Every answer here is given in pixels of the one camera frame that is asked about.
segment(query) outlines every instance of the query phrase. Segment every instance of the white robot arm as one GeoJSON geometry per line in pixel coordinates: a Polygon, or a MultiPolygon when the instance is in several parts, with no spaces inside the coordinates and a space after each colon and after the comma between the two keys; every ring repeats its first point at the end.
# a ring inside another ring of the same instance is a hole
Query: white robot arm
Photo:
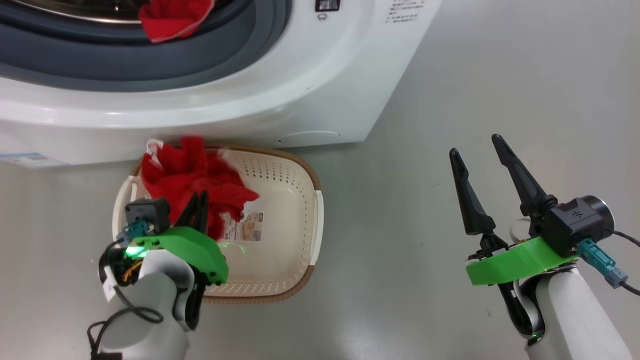
{"type": "MultiPolygon", "coordinates": [[[[182,259],[167,250],[150,251],[143,260],[135,285],[122,288],[126,301],[118,311],[144,307],[162,315],[162,322],[142,319],[133,311],[124,313],[103,325],[96,339],[95,360],[183,360],[189,341],[185,312],[187,299],[194,291],[194,274],[182,259]]],[[[143,312],[158,319],[150,311],[143,312]]]]}
{"type": "Polygon", "coordinates": [[[529,341],[531,360],[631,360],[631,353],[578,269],[544,274],[535,297],[545,334],[529,341]]]}
{"type": "Polygon", "coordinates": [[[604,201],[587,195],[558,203],[547,195],[500,135],[492,142],[521,201],[520,211],[531,225],[527,240],[508,245],[494,232],[468,181],[457,149],[449,157],[465,232],[482,235],[480,248],[469,256],[467,273],[474,285],[496,285],[518,333],[527,340],[532,360],[628,360],[630,352],[575,267],[581,259],[595,267],[613,287],[636,295],[628,276],[596,244],[612,234],[640,242],[615,230],[604,201]]]}

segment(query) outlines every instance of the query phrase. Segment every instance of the black cable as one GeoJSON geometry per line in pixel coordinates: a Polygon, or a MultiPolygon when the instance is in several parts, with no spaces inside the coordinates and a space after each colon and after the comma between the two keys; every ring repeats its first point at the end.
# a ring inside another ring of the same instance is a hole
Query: black cable
{"type": "MultiPolygon", "coordinates": [[[[633,236],[629,236],[621,231],[615,231],[614,229],[607,229],[608,231],[612,232],[612,234],[618,235],[621,238],[625,238],[629,241],[631,241],[632,243],[636,244],[637,246],[640,247],[640,241],[638,241],[636,238],[634,238],[633,236]]],[[[632,294],[636,294],[638,296],[640,296],[640,290],[634,288],[633,286],[627,284],[626,281],[622,281],[620,283],[620,286],[625,288],[626,290],[628,290],[629,292],[631,292],[632,294]]]]}
{"type": "Polygon", "coordinates": [[[625,239],[627,239],[627,240],[631,241],[632,243],[634,243],[634,244],[636,244],[637,246],[639,246],[639,247],[640,247],[640,241],[638,241],[636,238],[634,238],[634,237],[632,237],[632,236],[629,236],[629,235],[627,235],[627,234],[625,234],[625,233],[621,233],[620,231],[615,231],[615,230],[612,230],[612,229],[609,229],[609,230],[610,230],[612,233],[614,233],[615,235],[618,235],[618,236],[620,236],[621,238],[625,238],[625,239]]]}
{"type": "MultiPolygon", "coordinates": [[[[114,241],[110,243],[106,247],[104,252],[108,253],[111,248],[118,245],[119,243],[122,243],[122,241],[114,241]]],[[[100,342],[102,341],[102,335],[104,335],[104,331],[107,329],[107,327],[109,327],[109,325],[111,325],[111,322],[113,322],[113,320],[117,319],[119,316],[122,316],[126,313],[134,313],[136,316],[138,316],[142,320],[150,323],[161,323],[162,321],[164,321],[164,317],[157,310],[151,309],[149,307],[135,306],[134,304],[131,304],[131,301],[129,301],[129,299],[127,299],[127,297],[124,296],[124,294],[122,293],[122,290],[118,286],[114,286],[113,290],[116,292],[116,295],[118,295],[118,298],[120,299],[120,301],[122,301],[122,303],[125,304],[125,306],[127,307],[122,310],[116,311],[116,313],[111,315],[107,320],[95,322],[89,325],[89,328],[86,330],[86,335],[89,338],[89,347],[91,348],[92,359],[96,358],[96,355],[98,354],[98,349],[100,349],[100,342]],[[94,339],[93,336],[91,335],[91,330],[93,330],[94,327],[100,326],[100,325],[102,327],[98,332],[98,336],[94,339]]]]}
{"type": "Polygon", "coordinates": [[[131,304],[131,301],[129,301],[129,299],[127,299],[124,294],[122,293],[122,290],[116,286],[113,288],[116,291],[116,295],[118,295],[118,297],[120,298],[120,300],[129,308],[131,309],[131,311],[138,315],[139,318],[141,318],[144,321],[150,322],[150,323],[161,323],[164,320],[164,317],[162,316],[161,313],[159,313],[156,310],[153,310],[149,307],[143,307],[143,306],[134,306],[133,304],[131,304]],[[145,313],[143,313],[143,311],[148,312],[153,314],[156,318],[152,318],[148,315],[146,315],[145,313]]]}
{"type": "Polygon", "coordinates": [[[627,289],[629,292],[640,296],[640,290],[638,290],[638,289],[634,288],[633,286],[627,284],[625,281],[621,282],[620,286],[622,286],[623,288],[627,289]]]}

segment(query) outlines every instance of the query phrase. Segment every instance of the laundry basket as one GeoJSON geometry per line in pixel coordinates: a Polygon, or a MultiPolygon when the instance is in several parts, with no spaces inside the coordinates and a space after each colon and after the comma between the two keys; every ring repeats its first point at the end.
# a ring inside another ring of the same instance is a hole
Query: laundry basket
{"type": "MultiPolygon", "coordinates": [[[[211,286],[204,302],[255,304],[293,296],[314,271],[324,223],[320,184],[311,167],[288,152],[240,145],[206,145],[208,151],[224,147],[245,185],[260,194],[255,211],[262,214],[261,236],[253,241],[218,242],[229,265],[228,281],[211,286]]],[[[113,209],[115,238],[124,220],[124,206],[149,198],[135,166],[118,192],[113,209]]]]}

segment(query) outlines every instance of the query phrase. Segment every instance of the red towel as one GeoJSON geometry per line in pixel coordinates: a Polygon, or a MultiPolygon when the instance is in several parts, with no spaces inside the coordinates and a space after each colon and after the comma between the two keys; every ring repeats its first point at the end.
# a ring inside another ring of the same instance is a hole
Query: red towel
{"type": "Polygon", "coordinates": [[[142,159],[141,177],[153,198],[166,197],[174,224],[193,193],[207,190],[209,217],[207,235],[220,239],[225,230],[221,213],[229,213],[239,222],[247,201],[259,195],[244,187],[237,170],[223,160],[217,151],[205,152],[201,138],[182,138],[182,148],[164,145],[157,150],[160,167],[150,154],[142,159]]]}
{"type": "Polygon", "coordinates": [[[154,43],[186,38],[198,29],[213,9],[215,0],[151,0],[138,19],[154,43]]]}

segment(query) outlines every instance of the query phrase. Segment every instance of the brown basket rim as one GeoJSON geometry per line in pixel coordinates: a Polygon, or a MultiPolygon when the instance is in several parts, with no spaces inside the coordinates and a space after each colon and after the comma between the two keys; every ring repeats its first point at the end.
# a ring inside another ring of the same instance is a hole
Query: brown basket rim
{"type": "MultiPolygon", "coordinates": [[[[170,145],[175,147],[180,147],[179,143],[171,143],[170,145]]],[[[289,152],[275,150],[275,149],[262,149],[259,147],[253,147],[249,145],[238,145],[238,144],[225,144],[225,143],[205,143],[206,150],[218,150],[218,149],[230,149],[233,151],[244,151],[244,152],[253,152],[255,154],[264,154],[269,156],[276,156],[278,158],[285,158],[287,160],[291,160],[302,168],[309,174],[311,178],[311,182],[314,185],[315,190],[321,190],[320,188],[320,180],[314,172],[314,169],[300,157],[295,156],[289,152]]],[[[138,160],[136,166],[131,170],[132,176],[138,176],[140,174],[140,167],[142,166],[142,157],[138,160]]],[[[309,282],[311,275],[314,273],[314,265],[309,265],[307,267],[307,271],[305,271],[304,275],[300,278],[300,280],[289,290],[279,293],[276,295],[266,295],[266,296],[255,296],[255,297],[221,297],[221,296],[211,296],[205,295],[202,302],[207,304],[265,304],[269,302],[278,302],[285,299],[288,299],[295,295],[304,285],[309,282]]]]}

